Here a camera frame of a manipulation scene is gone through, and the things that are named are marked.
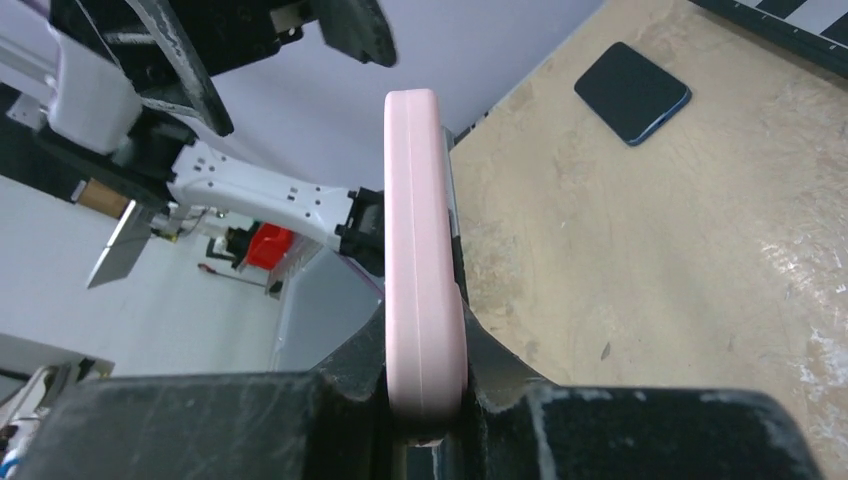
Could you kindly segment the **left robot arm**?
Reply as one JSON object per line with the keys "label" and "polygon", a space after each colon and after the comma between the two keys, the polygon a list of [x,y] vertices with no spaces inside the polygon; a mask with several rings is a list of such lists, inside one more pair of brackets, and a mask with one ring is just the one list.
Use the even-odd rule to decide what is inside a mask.
{"label": "left robot arm", "polygon": [[267,59],[316,23],[325,44],[392,67],[376,1],[52,1],[59,59],[36,141],[130,204],[87,284],[128,276],[149,239],[178,235],[193,208],[286,228],[384,272],[380,192],[309,183],[223,154],[187,124],[234,130],[217,74]]}

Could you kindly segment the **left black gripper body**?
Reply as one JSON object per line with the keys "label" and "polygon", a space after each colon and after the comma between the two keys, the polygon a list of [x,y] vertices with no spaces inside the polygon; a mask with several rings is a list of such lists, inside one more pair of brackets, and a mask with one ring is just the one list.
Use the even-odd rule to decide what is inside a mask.
{"label": "left black gripper body", "polygon": [[[308,1],[172,1],[207,73],[263,60],[302,38],[315,20]],[[168,86],[178,76],[148,29],[125,1],[52,1],[49,23],[119,66],[138,92]]]}

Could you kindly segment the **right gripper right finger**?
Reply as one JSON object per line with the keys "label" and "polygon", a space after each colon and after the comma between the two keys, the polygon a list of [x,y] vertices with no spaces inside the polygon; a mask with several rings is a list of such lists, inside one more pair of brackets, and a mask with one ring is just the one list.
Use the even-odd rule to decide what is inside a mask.
{"label": "right gripper right finger", "polygon": [[558,385],[464,314],[469,387],[441,479],[819,479],[788,412],[757,391]]}

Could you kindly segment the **blue phone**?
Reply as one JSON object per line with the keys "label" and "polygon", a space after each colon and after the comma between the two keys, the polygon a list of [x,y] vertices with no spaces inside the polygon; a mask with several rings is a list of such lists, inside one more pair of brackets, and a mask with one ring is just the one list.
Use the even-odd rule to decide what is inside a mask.
{"label": "blue phone", "polygon": [[623,42],[612,44],[574,92],[628,146],[655,133],[692,98],[691,89]]}

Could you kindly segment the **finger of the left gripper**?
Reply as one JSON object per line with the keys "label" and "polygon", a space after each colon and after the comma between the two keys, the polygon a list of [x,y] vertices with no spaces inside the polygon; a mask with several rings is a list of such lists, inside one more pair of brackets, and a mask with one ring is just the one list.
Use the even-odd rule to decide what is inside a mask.
{"label": "finger of the left gripper", "polygon": [[142,103],[152,109],[196,118],[221,137],[233,133],[231,117],[171,4],[148,0],[128,0],[127,4],[177,77],[174,83],[142,92]]}
{"label": "finger of the left gripper", "polygon": [[363,64],[396,65],[392,30],[377,0],[319,0],[314,14],[329,47]]}

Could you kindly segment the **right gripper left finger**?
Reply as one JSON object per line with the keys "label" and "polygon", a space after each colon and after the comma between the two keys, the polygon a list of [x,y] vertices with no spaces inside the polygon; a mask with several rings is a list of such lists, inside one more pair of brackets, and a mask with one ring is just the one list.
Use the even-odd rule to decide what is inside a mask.
{"label": "right gripper left finger", "polygon": [[386,479],[384,313],[302,372],[78,384],[35,433],[19,479]]}

